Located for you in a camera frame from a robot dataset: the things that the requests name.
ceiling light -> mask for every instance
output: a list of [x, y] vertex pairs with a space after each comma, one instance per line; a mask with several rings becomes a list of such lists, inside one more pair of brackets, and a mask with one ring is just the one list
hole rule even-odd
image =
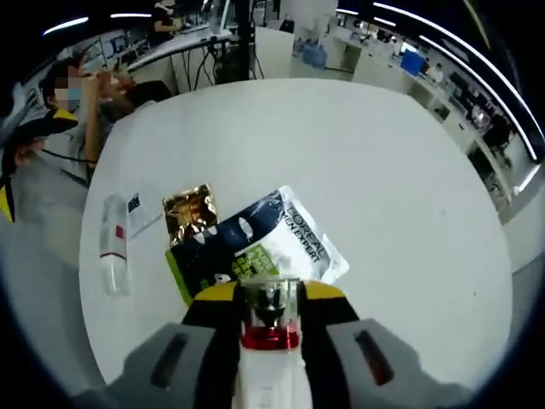
[[471, 75], [473, 75], [474, 78], [477, 79], [484, 87], [485, 89], [490, 92], [490, 94], [496, 98], [498, 103], [502, 106], [503, 110], [506, 112], [506, 114], [511, 118], [511, 120], [514, 123], [514, 126], [517, 128], [517, 131], [520, 133], [520, 136], [522, 137], [522, 140], [524, 141], [526, 147], [528, 148], [528, 151], [530, 152], [530, 156], [532, 159], [537, 160], [536, 153], [534, 152], [534, 148], [530, 144], [530, 141], [528, 140], [528, 136], [526, 136], [526, 133], [522, 129], [522, 127], [519, 124], [519, 121], [517, 121], [517, 118], [514, 117], [511, 110], [509, 110], [507, 104], [503, 102], [503, 100], [500, 98], [500, 96], [497, 94], [497, 92], [474, 70], [472, 70], [468, 64], [466, 64], [460, 57], [457, 55], [452, 54], [448, 49], [445, 47], [435, 43], [434, 41], [430, 40], [427, 37], [420, 36], [422, 40], [424, 40], [427, 43], [430, 43], [432, 46], [434, 46], [436, 49], [441, 51], [443, 54], [448, 55], [452, 60], [457, 62], [461, 67], [463, 67], [467, 72], [469, 72]]
[[471, 45], [469, 45], [468, 43], [466, 43], [465, 41], [463, 41], [461, 38], [459, 38], [456, 34], [452, 33], [452, 32], [449, 32], [448, 30], [446, 30], [445, 28], [435, 24], [434, 22], [430, 21], [430, 20], [426, 20], [424, 19], [423, 17], [421, 17], [420, 15], [416, 15], [416, 14], [413, 14], [409, 11], [405, 11], [405, 10], [402, 10], [402, 9], [398, 9], [397, 7], [393, 7], [393, 6], [388, 6], [387, 4], [382, 4], [382, 3], [373, 3], [374, 6], [378, 7], [378, 8], [381, 8], [381, 9], [385, 9], [385, 10], [390, 10], [390, 11], [394, 11], [396, 13], [400, 13], [400, 14], [403, 14], [403, 15], [406, 15], [407, 17], [410, 17], [412, 19], [415, 19], [415, 20], [418, 20], [424, 24], [427, 24], [428, 26], [431, 26], [433, 27], [434, 29], [436, 30], [439, 30], [440, 32], [442, 32], [443, 34], [445, 34], [446, 36], [452, 38], [453, 40], [456, 40], [459, 44], [461, 44], [462, 46], [464, 46], [466, 49], [468, 49], [469, 51], [471, 51], [476, 57], [478, 57], [481, 61], [483, 61], [502, 81], [503, 83], [509, 88], [509, 90], [513, 93], [513, 95], [517, 98], [517, 100], [519, 100], [519, 102], [522, 104], [522, 106], [525, 108], [525, 110], [528, 112], [528, 114], [531, 116], [531, 118], [533, 119], [534, 121], [534, 124], [536, 125], [537, 127], [537, 130], [539, 130], [539, 133], [542, 135], [542, 138], [545, 139], [545, 136], [543, 135], [543, 132], [542, 132], [542, 129], [540, 128], [539, 126], [539, 123], [537, 122], [537, 119], [536, 117], [534, 117], [534, 114], [531, 113], [531, 110], [530, 110], [530, 107], [528, 107], [528, 105], [526, 104], [525, 100], [522, 99], [522, 96], [520, 96], [519, 92], [516, 90], [516, 88], [514, 88], [514, 86], [509, 82], [509, 80], [503, 75], [503, 73], [498, 70], [494, 64], [492, 64], [489, 60], [486, 59], [486, 57], [484, 55], [482, 55], [479, 51], [477, 51], [477, 49], [475, 49], [474, 47], [472, 47]]
[[43, 32], [42, 36], [45, 36], [46, 34], [49, 34], [51, 32], [56, 32], [57, 30], [61, 30], [63, 28], [72, 27], [77, 24], [82, 24], [86, 22], [88, 19], [89, 17], [82, 17], [81, 19], [67, 21], [66, 23], [62, 23], [62, 24], [59, 24], [58, 26], [47, 29], [45, 32]]
[[530, 183], [530, 181], [532, 180], [532, 178], [536, 175], [536, 173], [539, 171], [539, 169], [541, 168], [542, 166], [540, 164], [537, 164], [536, 166], [534, 166], [534, 168], [530, 171], [530, 173], [528, 174], [528, 176], [522, 181], [522, 183], [520, 183], [518, 186], [515, 186], [513, 188], [513, 193], [514, 195], [516, 196], [517, 194], [519, 194], [520, 192], [522, 192], [523, 190], [526, 189], [526, 187], [528, 186], [528, 184]]
[[345, 9], [337, 9], [336, 12], [337, 13], [346, 13], [346, 14], [351, 14], [351, 15], [358, 15], [357, 11], [350, 11], [350, 10], [345, 10]]
[[384, 19], [381, 19], [379, 17], [373, 17], [373, 20], [374, 21], [380, 21], [383, 24], [387, 24], [389, 26], [395, 27], [395, 23], [392, 23], [392, 21], [384, 20]]
[[116, 13], [110, 14], [110, 17], [113, 19], [118, 19], [119, 17], [151, 17], [151, 14], [146, 13]]

red label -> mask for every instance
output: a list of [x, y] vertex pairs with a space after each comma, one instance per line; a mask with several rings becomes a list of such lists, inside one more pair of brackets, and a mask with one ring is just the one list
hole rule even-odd
[[121, 226], [116, 226], [116, 237], [118, 239], [124, 239], [125, 238], [125, 232]]

gold foil packet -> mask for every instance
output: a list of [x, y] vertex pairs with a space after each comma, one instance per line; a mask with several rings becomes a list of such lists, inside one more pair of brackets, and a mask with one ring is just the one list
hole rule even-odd
[[218, 224], [214, 196], [208, 184], [163, 199], [170, 247]]

white bottle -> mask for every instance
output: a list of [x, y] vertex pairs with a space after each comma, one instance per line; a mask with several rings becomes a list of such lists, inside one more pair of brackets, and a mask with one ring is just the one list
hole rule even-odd
[[129, 294], [126, 222], [125, 200], [117, 194], [106, 198], [100, 230], [100, 265], [108, 296]]
[[311, 409], [301, 354], [301, 282], [279, 276], [242, 283], [246, 314], [238, 362], [237, 409]]

white round table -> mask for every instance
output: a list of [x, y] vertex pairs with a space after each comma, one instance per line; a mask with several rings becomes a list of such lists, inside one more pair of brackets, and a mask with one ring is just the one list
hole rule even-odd
[[137, 346], [186, 307], [164, 218], [128, 244], [130, 295], [100, 273], [103, 200], [142, 183], [157, 201], [211, 184], [225, 219], [289, 185], [350, 264], [336, 285], [417, 353], [438, 383], [476, 389], [511, 321], [508, 248], [477, 173], [406, 95], [315, 79], [249, 81], [146, 107], [114, 127], [91, 183], [80, 244], [83, 317], [112, 382]]

